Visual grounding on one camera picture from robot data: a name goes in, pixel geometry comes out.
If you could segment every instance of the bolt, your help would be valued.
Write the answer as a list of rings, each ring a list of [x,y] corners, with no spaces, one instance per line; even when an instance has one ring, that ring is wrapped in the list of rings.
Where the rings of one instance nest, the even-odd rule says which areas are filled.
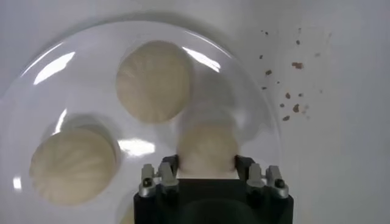
[[[152,186],[152,179],[151,178],[145,178],[142,181],[142,186],[143,187],[150,187],[150,186]]]
[[[282,179],[276,179],[275,180],[275,187],[277,188],[284,188],[286,186],[285,181]]]

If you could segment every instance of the crumb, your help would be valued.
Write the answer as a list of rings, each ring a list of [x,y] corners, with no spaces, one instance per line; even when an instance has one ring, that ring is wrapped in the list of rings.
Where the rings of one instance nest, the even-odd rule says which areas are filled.
[[[299,104],[295,104],[294,108],[292,108],[293,112],[299,113]]]
[[[303,63],[292,62],[291,65],[294,66],[296,69],[302,69],[303,68]]]

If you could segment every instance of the steamed bun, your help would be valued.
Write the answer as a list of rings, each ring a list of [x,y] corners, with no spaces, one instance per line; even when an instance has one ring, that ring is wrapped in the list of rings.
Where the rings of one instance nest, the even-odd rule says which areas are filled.
[[[119,66],[116,94],[123,107],[146,123],[176,116],[190,96],[191,63],[175,44],[148,42]]]
[[[76,128],[51,136],[31,159],[30,177],[40,196],[78,205],[103,191],[115,174],[115,153],[104,137]]]

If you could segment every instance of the clear plate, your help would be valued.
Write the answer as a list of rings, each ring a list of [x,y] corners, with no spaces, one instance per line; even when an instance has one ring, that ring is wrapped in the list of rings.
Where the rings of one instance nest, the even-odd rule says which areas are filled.
[[[145,125],[116,97],[119,63],[139,45],[164,40],[182,47],[196,71],[190,104],[171,121]],[[175,154],[184,128],[231,119],[241,154],[261,166],[278,163],[278,128],[251,76],[214,42],[169,24],[124,21],[76,33],[41,54],[0,101],[1,223],[119,223],[137,191],[143,164]],[[101,127],[116,144],[118,171],[96,198],[74,207],[53,205],[34,191],[32,154],[64,128]]]

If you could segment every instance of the metal bracket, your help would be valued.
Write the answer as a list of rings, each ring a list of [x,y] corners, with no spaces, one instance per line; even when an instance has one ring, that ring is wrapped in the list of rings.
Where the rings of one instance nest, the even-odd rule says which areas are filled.
[[[167,194],[169,191],[179,191],[179,181],[173,175],[169,163],[161,163],[158,173],[161,175],[161,186],[164,194]]]
[[[282,178],[278,166],[269,166],[266,169],[267,185],[272,189],[276,198],[288,198],[288,185]]]
[[[249,167],[249,178],[246,181],[248,186],[247,190],[249,192],[253,190],[262,190],[265,186],[263,180],[261,179],[261,168],[258,163],[252,163]]]
[[[153,166],[151,164],[145,164],[141,171],[141,184],[138,186],[138,194],[140,197],[148,198],[156,194],[156,184],[153,178]]]

